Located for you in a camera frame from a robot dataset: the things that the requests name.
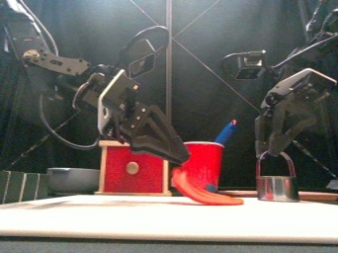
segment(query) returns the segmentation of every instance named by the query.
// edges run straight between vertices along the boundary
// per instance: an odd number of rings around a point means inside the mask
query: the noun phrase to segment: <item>red cup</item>
[[[184,143],[189,152],[181,164],[189,183],[209,192],[216,192],[224,146],[216,142],[189,141]]]

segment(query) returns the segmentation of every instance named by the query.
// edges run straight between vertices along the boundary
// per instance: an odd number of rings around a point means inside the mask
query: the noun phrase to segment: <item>table surface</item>
[[[263,202],[212,207],[185,197],[70,196],[0,206],[0,235],[338,244],[338,206]]]

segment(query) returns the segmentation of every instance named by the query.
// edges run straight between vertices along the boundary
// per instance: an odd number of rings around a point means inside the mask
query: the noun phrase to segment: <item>red and white box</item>
[[[101,195],[169,196],[169,163],[149,154],[133,154],[128,144],[101,140]]]

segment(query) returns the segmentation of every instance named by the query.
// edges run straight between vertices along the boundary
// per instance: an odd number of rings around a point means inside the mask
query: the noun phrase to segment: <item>silver cup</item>
[[[297,186],[292,162],[285,153],[280,153],[288,167],[288,176],[261,176],[260,162],[268,153],[264,152],[256,163],[256,188],[257,199],[269,202],[297,202]]]

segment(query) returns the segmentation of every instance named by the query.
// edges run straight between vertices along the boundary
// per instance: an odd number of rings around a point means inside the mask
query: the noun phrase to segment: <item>black backdrop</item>
[[[272,84],[264,78],[233,81],[224,75],[219,63],[232,52],[264,49],[268,65],[273,65],[303,45],[297,2],[173,0],[171,9],[165,0],[29,0],[26,4],[53,35],[58,55],[82,57],[92,64],[113,64],[131,37],[149,26],[165,26],[171,11],[171,122],[183,141],[212,141],[224,125],[236,119],[237,131],[223,153],[220,186],[245,188],[255,186],[253,120]],[[303,3],[310,14],[314,1]],[[38,119],[32,84],[6,53],[1,53],[0,74],[1,169],[42,173],[49,167],[62,166],[98,169],[98,148],[77,151],[53,137],[18,159],[48,133]],[[137,81],[139,100],[148,105],[157,104],[164,110],[164,53],[156,69]],[[48,104],[46,112],[53,127],[73,113],[56,102]],[[306,148],[334,173],[335,119],[334,110],[327,113],[323,108],[318,125],[302,137]],[[96,134],[93,116],[78,116],[60,134],[77,143],[90,143]],[[293,146],[285,152],[293,160],[300,187],[323,188],[328,174]]]

